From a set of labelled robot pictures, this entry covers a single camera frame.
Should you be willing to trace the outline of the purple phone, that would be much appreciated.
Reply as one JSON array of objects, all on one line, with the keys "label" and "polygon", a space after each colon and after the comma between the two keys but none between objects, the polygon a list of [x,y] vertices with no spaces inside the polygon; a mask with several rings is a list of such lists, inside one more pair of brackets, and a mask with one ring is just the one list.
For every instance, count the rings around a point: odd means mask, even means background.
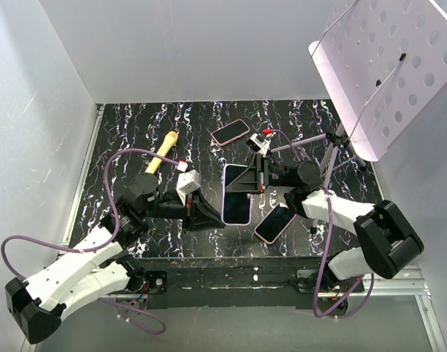
[{"label": "purple phone", "polygon": [[248,225],[251,220],[251,198],[243,193],[228,193],[226,187],[236,179],[246,166],[226,164],[223,169],[222,216],[226,225]]}]

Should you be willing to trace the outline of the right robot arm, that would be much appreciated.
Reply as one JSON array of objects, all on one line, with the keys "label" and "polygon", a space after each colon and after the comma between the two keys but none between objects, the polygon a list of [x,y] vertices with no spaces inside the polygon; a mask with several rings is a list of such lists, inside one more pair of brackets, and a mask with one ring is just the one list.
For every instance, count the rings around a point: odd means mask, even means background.
[{"label": "right robot arm", "polygon": [[365,274],[392,279],[424,251],[423,241],[394,202],[354,202],[331,194],[321,184],[319,166],[314,161],[300,161],[288,168],[255,154],[225,190],[262,194],[269,186],[290,188],[284,199],[292,213],[356,235],[358,247],[321,262],[319,284],[328,291],[340,290],[348,279]]}]

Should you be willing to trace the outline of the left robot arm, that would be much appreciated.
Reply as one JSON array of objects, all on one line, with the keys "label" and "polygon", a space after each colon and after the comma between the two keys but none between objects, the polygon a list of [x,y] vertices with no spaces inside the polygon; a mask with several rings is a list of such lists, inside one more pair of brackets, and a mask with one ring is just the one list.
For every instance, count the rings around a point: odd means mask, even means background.
[{"label": "left robot arm", "polygon": [[122,253],[149,230],[149,218],[180,219],[188,231],[224,227],[219,211],[203,197],[195,170],[179,174],[176,188],[164,193],[155,175],[139,174],[115,207],[70,252],[6,284],[7,308],[29,343],[50,337],[66,317],[102,296],[153,287],[153,277]]}]

